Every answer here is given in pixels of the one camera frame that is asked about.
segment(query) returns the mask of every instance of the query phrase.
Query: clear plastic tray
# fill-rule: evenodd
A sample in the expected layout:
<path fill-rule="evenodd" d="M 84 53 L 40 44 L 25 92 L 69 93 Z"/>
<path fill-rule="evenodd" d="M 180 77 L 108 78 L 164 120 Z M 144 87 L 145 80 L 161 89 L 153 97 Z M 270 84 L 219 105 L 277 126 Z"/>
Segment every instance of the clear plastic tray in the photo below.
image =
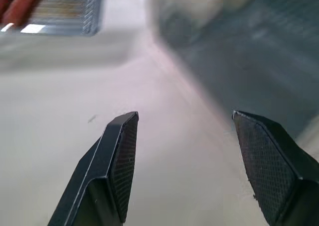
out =
<path fill-rule="evenodd" d="M 102 0 L 39 0 L 27 24 L 1 32 L 92 36 L 100 28 Z"/>

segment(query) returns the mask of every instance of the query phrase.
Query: textured gripper pad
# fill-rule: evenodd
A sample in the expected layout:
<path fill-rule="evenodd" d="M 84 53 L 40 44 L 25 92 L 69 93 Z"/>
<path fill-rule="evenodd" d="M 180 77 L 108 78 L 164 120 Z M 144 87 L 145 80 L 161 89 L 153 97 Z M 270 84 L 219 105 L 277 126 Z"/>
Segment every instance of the textured gripper pad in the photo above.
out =
<path fill-rule="evenodd" d="M 138 116 L 133 117 L 120 135 L 119 146 L 111 168 L 111 184 L 119 217 L 125 223 L 135 165 Z"/>
<path fill-rule="evenodd" d="M 292 193 L 295 175 L 262 125 L 243 114 L 235 114 L 233 120 L 255 198 L 273 225 Z"/>

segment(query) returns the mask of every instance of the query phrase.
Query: gray surface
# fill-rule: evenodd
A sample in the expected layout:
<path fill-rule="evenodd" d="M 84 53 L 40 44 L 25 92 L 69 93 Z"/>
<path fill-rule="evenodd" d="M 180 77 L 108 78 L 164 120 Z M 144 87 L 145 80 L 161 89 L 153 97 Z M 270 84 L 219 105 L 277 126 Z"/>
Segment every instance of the gray surface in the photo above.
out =
<path fill-rule="evenodd" d="M 199 35 L 194 29 L 180 35 L 180 29 L 190 29 L 182 17 L 162 23 L 161 31 L 186 70 L 227 114 L 241 110 L 266 116 L 297 138 L 319 110 L 318 51 L 314 39 L 307 42 L 273 21 L 276 11 L 258 0 L 239 13 L 221 14 L 194 41 L 190 35 Z"/>

